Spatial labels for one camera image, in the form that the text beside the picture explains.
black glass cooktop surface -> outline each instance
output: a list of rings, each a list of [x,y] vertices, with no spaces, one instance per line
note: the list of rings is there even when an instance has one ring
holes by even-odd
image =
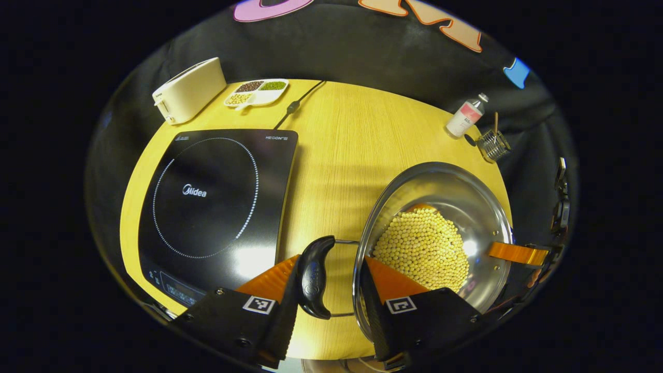
[[[150,182],[139,226],[143,275],[189,307],[274,265],[297,133],[179,133]]]

wooden table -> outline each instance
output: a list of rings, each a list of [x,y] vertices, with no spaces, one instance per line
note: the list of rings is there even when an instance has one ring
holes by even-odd
[[[135,175],[149,177],[132,177],[128,190],[133,192],[125,196],[120,226],[123,254],[126,247],[137,245],[140,208],[149,179],[178,132],[271,129],[285,114],[289,103],[301,97],[316,81],[291,80],[275,103],[237,112],[224,106],[223,101],[240,84],[229,84],[192,121],[183,125],[164,123],[155,133],[134,170]],[[451,116],[422,102],[372,88],[335,82],[316,88],[280,127],[296,131],[299,143],[277,261],[300,254],[311,241],[328,234],[343,240],[359,240],[383,189],[400,172],[423,162],[451,163],[479,177],[493,191],[511,222],[509,199],[498,167],[484,161],[479,150],[465,139],[455,140],[446,134],[444,124]],[[472,127],[468,134],[476,139],[479,130]],[[352,270],[356,249],[356,246],[337,245],[327,256],[324,303],[332,313],[353,311]],[[132,277],[141,286],[151,286],[140,275]],[[185,310],[156,288],[154,294],[149,293],[160,294],[164,306],[177,314]],[[340,359],[374,353],[373,345],[363,336],[354,317],[326,321],[298,310],[288,356]]]

pot handle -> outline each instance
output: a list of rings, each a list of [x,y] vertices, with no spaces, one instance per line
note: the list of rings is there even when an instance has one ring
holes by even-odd
[[[299,305],[309,315],[329,320],[331,312],[322,304],[322,295],[327,286],[325,258],[336,240],[334,236],[325,236],[311,242],[297,264],[297,293]]]

white toaster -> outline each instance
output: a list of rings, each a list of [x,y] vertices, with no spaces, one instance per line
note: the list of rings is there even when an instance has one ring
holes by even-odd
[[[154,106],[168,124],[190,121],[225,88],[218,57],[197,63],[177,74],[152,94]]]

midea logo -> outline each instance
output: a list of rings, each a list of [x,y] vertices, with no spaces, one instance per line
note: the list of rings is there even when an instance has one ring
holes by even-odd
[[[198,197],[205,197],[207,195],[207,192],[204,190],[196,189],[191,186],[191,184],[184,185],[184,188],[182,188],[182,194],[187,195],[190,194],[192,196],[198,196]]]

